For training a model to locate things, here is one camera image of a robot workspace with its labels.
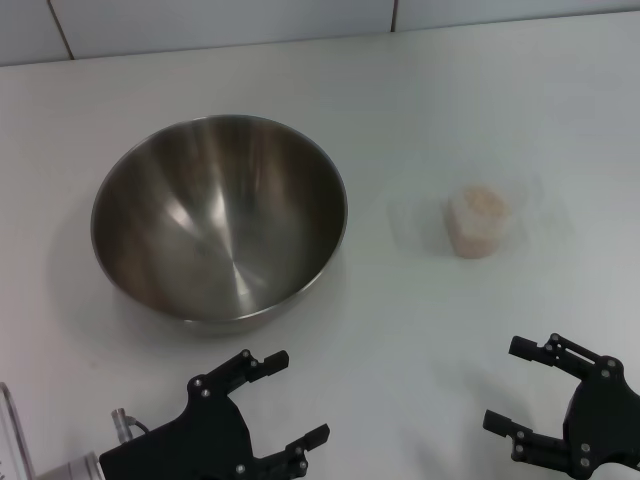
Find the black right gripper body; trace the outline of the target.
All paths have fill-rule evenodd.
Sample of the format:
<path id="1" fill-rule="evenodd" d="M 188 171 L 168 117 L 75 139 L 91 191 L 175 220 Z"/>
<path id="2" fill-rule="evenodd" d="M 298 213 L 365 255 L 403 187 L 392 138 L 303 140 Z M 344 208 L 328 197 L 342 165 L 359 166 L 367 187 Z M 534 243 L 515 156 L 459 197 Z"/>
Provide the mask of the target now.
<path id="1" fill-rule="evenodd" d="M 563 424 L 572 476 L 591 476 L 604 464 L 639 469 L 639 395 L 620 360 L 601 357 L 571 398 Z"/>

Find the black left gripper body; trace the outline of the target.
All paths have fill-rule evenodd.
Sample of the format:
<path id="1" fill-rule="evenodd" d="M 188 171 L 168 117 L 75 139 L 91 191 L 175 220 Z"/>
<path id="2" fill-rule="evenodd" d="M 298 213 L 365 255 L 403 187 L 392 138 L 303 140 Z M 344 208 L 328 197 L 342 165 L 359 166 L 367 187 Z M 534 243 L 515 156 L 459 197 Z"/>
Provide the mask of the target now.
<path id="1" fill-rule="evenodd" d="M 211 373 L 190 383 L 176 419 L 100 455 L 107 479 L 257 479 L 246 423 L 229 398 L 246 379 Z"/>

